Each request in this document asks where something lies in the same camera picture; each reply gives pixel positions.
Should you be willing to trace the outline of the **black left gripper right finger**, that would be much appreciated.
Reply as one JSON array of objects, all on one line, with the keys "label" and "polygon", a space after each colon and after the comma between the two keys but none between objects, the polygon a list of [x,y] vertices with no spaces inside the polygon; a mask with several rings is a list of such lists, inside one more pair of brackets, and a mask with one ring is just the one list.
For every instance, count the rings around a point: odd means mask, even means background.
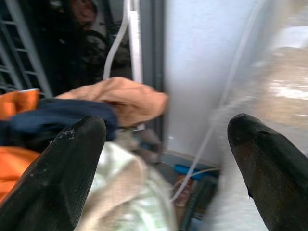
[{"label": "black left gripper right finger", "polygon": [[248,195],[270,231],[308,229],[308,159],[284,135],[248,115],[233,117],[228,141]]}]

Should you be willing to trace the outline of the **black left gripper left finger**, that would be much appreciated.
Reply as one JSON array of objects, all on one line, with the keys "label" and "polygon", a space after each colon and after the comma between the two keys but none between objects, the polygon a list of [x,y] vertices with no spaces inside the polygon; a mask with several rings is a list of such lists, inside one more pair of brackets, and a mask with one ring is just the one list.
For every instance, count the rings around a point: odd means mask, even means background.
[{"label": "black left gripper left finger", "polygon": [[62,130],[1,202],[1,230],[72,231],[105,141],[105,123],[96,116]]}]

